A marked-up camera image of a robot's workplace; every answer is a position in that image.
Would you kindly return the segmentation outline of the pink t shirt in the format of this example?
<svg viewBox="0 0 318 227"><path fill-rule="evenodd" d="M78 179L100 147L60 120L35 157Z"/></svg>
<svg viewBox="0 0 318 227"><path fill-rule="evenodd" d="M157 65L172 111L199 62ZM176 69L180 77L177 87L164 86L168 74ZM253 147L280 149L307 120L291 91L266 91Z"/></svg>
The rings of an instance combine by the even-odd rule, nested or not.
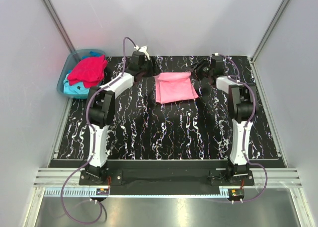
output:
<svg viewBox="0 0 318 227"><path fill-rule="evenodd" d="M198 98L190 76L191 72L160 73L154 76L156 83L156 103L167 104Z"/></svg>

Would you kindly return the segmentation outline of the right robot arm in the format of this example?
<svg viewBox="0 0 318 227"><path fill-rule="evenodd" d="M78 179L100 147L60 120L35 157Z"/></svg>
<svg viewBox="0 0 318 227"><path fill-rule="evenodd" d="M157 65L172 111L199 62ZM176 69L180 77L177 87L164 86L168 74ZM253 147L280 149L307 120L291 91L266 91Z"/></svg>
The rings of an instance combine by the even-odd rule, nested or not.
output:
<svg viewBox="0 0 318 227"><path fill-rule="evenodd" d="M241 81L237 65L219 53L213 54L210 60L201 58L190 70L196 80L208 78L216 89L228 95L228 113L233 124L232 150L228 166L218 179L224 179L233 186L252 179L248 146L257 111L255 85Z"/></svg>

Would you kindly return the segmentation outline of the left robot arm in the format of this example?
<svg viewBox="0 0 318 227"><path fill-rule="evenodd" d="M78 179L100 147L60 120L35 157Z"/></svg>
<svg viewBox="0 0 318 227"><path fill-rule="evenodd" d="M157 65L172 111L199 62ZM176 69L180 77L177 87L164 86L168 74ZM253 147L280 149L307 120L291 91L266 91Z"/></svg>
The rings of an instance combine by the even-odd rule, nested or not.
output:
<svg viewBox="0 0 318 227"><path fill-rule="evenodd" d="M115 116L116 98L130 89L143 77L156 73L154 61L147 52L147 46L137 48L123 71L107 84L89 89L86 103L86 121L89 127L89 155L84 166L83 179L96 185L110 181L107 176L106 141L108 129Z"/></svg>

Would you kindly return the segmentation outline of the magenta t shirt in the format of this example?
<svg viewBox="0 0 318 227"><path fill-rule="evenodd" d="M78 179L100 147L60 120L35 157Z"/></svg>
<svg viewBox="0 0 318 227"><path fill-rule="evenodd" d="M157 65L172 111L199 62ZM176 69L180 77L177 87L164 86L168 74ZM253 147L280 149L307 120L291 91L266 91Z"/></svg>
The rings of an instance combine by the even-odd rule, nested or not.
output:
<svg viewBox="0 0 318 227"><path fill-rule="evenodd" d="M97 86L104 80L104 70L108 65L106 56L88 57L81 60L69 73L69 85L82 82L85 88Z"/></svg>

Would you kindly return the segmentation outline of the teal blue t shirt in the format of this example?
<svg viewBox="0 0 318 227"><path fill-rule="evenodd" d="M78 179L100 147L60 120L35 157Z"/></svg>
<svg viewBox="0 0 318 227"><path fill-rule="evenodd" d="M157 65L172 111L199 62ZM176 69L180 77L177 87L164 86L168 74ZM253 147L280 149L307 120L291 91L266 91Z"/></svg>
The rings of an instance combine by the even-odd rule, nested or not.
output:
<svg viewBox="0 0 318 227"><path fill-rule="evenodd" d="M84 89L79 87L79 83L76 83L74 86L75 86L76 93L84 92Z"/></svg>

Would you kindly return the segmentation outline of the translucent blue plastic basket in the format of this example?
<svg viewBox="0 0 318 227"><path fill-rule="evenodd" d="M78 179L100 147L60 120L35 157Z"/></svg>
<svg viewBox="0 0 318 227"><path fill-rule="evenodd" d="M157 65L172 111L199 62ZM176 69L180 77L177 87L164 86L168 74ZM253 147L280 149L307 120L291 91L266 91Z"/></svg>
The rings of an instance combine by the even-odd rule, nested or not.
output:
<svg viewBox="0 0 318 227"><path fill-rule="evenodd" d="M69 86L67 76L81 60L102 55L106 54L104 51L99 49L80 49L70 53L65 61L64 67L62 68L59 80L57 82L57 92L67 98L86 99L89 89L84 88L83 83L80 82L79 87L83 88L84 92L76 93L75 86Z"/></svg>

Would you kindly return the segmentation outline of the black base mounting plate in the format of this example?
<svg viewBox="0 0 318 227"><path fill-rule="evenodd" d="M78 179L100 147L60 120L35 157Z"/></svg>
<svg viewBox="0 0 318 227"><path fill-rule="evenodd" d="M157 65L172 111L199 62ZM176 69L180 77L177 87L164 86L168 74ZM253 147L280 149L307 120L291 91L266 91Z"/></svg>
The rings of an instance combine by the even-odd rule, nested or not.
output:
<svg viewBox="0 0 318 227"><path fill-rule="evenodd" d="M113 195L209 195L219 188L253 186L252 171L234 175L226 160L110 160L86 167L80 185L110 184Z"/></svg>

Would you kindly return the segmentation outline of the right aluminium corner post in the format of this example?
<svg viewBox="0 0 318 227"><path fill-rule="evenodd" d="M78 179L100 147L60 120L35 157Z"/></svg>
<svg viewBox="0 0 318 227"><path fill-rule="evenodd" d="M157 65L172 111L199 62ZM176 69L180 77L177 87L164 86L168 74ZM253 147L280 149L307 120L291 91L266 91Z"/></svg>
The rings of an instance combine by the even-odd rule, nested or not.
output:
<svg viewBox="0 0 318 227"><path fill-rule="evenodd" d="M285 10L287 9L291 0L282 0L280 5L278 6L273 18L271 19L264 35L262 36L256 50L254 51L253 55L251 56L251 61L255 62L259 57L260 53L262 52L263 48L265 47L268 39L270 38L272 32L274 31L275 27L277 26L280 18L284 14Z"/></svg>

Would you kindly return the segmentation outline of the aluminium corner post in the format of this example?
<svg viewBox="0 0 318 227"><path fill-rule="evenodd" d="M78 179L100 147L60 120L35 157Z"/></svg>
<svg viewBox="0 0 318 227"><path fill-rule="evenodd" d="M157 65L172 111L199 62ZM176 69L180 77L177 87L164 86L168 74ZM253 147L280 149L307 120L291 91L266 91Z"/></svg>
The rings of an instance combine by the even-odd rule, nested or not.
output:
<svg viewBox="0 0 318 227"><path fill-rule="evenodd" d="M64 44L66 45L67 49L69 50L70 53L73 53L76 51L66 29L64 28L58 13L56 12L53 3L51 0L41 0L42 3L44 4L50 18L52 19L57 31L59 32Z"/></svg>
<svg viewBox="0 0 318 227"><path fill-rule="evenodd" d="M265 47L268 39L270 38L272 32L274 31L275 27L277 26L280 18L284 14L285 10L287 9L291 0L282 0L280 5L278 6L273 18L271 19L264 35L262 36L256 50L254 51L253 55L251 56L251 61L255 62L259 57L260 53L262 52L263 48Z"/></svg>

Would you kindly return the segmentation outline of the left aluminium corner post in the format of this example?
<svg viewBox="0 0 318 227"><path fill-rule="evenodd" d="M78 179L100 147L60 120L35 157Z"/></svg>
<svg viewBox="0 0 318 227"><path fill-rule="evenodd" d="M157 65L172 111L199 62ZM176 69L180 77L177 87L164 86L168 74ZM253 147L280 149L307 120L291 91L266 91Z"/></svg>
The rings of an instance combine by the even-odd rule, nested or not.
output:
<svg viewBox="0 0 318 227"><path fill-rule="evenodd" d="M50 18L52 19L57 31L59 32L64 44L66 45L67 49L69 50L70 53L73 53L76 51L66 29L64 28L58 13L56 12L53 3L51 0L41 0L42 3L44 4Z"/></svg>

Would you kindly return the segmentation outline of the aluminium front rail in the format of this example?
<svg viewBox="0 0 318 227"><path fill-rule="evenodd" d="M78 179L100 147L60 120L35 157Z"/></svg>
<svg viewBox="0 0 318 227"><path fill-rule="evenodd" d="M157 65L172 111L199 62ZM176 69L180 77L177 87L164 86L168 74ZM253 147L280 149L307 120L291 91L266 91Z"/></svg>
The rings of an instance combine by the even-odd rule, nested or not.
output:
<svg viewBox="0 0 318 227"><path fill-rule="evenodd" d="M62 186L69 177L67 186L85 185L93 186L100 182L92 181L91 179L83 179L83 170L72 174L74 170L71 168L41 168L38 170L34 181L34 186L48 186L58 187ZM204 182L212 181L220 186L230 186L226 181L221 181L223 176L223 169L118 169L113 168L107 170L107 176L111 177L111 185L119 186L125 182L134 180L143 181L192 181ZM261 168L253 168L251 174L248 175L247 180L244 181L245 186L256 186L258 188L267 183L268 188L301 188L302 184L298 173L292 168L269 168L263 171Z"/></svg>

